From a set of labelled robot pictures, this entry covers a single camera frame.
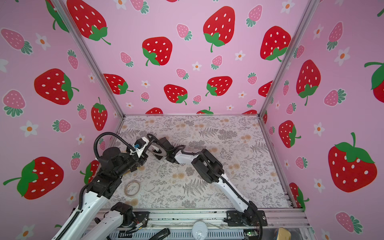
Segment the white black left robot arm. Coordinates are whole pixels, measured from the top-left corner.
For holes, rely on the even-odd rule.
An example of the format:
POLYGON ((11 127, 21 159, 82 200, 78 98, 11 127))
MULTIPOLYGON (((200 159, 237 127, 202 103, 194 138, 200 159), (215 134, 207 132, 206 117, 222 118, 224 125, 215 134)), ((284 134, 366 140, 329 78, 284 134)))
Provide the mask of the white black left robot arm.
POLYGON ((123 175, 145 163, 147 149, 147 143, 142 140, 137 141, 134 146, 127 145, 125 153, 112 147, 100 155, 98 149, 94 149, 101 167, 93 180, 82 187, 78 206, 53 238, 104 240, 118 227, 129 227, 131 231, 137 231, 142 223, 137 221, 133 207, 124 203, 115 204, 100 223, 90 231, 87 228, 120 186, 123 175))

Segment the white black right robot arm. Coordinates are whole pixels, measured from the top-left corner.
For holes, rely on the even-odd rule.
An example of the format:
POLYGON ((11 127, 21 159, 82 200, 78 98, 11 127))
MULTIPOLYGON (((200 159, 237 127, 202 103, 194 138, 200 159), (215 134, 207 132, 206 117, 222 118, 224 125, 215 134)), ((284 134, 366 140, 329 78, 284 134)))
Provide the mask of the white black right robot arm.
POLYGON ((151 140, 153 154, 158 158, 166 158, 175 164, 189 164, 194 167, 200 177, 209 184, 215 185, 230 200, 233 211, 227 212, 224 222, 230 227, 266 227, 268 222, 263 211, 231 183, 222 163, 207 149, 199 152, 187 152, 185 145, 174 147, 166 139, 151 140))

